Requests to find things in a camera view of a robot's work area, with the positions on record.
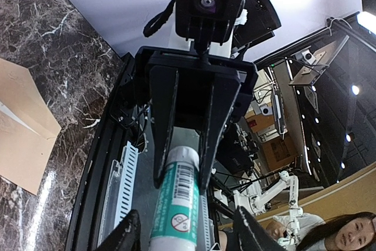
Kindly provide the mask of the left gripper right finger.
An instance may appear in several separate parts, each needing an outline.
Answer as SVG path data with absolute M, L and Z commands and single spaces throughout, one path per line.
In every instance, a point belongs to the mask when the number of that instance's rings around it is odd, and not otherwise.
M 284 251 L 243 206 L 233 216 L 234 250 Z

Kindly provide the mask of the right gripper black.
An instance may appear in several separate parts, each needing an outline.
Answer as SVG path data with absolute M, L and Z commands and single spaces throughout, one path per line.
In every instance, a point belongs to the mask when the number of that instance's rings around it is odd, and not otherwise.
M 163 182 L 174 125 L 202 130 L 199 192 L 206 191 L 224 127 L 238 122 L 254 99 L 255 64 L 215 55 L 143 46 L 135 57 L 135 99 L 152 102 L 153 181 Z

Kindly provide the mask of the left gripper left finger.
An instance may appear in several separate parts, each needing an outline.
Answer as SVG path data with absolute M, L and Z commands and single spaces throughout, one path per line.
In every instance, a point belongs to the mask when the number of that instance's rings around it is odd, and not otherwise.
M 137 210 L 132 209 L 100 244 L 102 251 L 137 251 L 140 244 L 141 222 Z

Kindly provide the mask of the green white glue stick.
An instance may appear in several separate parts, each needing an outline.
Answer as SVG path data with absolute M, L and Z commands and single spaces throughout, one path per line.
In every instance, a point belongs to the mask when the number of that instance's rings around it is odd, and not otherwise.
M 195 250 L 199 216 L 197 152 L 177 146 L 168 154 L 150 232 L 149 250 Z

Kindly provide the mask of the brown paper envelope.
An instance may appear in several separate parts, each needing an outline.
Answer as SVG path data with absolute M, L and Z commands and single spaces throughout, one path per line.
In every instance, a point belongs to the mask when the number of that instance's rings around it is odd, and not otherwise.
M 61 126 L 29 70 L 1 60 L 1 102 L 34 131 L 1 112 L 1 176 L 37 194 Z

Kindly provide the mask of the cream decorated letter paper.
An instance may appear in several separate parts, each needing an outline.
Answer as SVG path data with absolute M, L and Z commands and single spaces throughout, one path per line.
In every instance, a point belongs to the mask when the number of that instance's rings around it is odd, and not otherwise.
M 3 102 L 1 102 L 0 105 L 2 113 L 4 113 L 7 117 L 11 118 L 15 122 L 19 123 L 20 125 L 35 133 L 35 131 L 31 127 L 29 127 L 24 121 L 22 121 L 18 116 L 16 116 Z

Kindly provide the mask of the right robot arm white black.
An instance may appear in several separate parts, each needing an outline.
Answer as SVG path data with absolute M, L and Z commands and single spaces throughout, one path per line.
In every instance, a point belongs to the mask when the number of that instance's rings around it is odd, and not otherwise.
M 153 35 L 170 13 L 176 17 L 177 35 L 192 40 L 193 50 L 141 47 L 136 54 L 137 101 L 151 104 L 155 187 L 163 182 L 173 130 L 179 127 L 200 135 L 199 191 L 204 192 L 225 127 L 245 115 L 258 77 L 254 64 L 211 55 L 210 45 L 258 44 L 281 23 L 270 0 L 171 0 L 145 26 L 144 35 Z

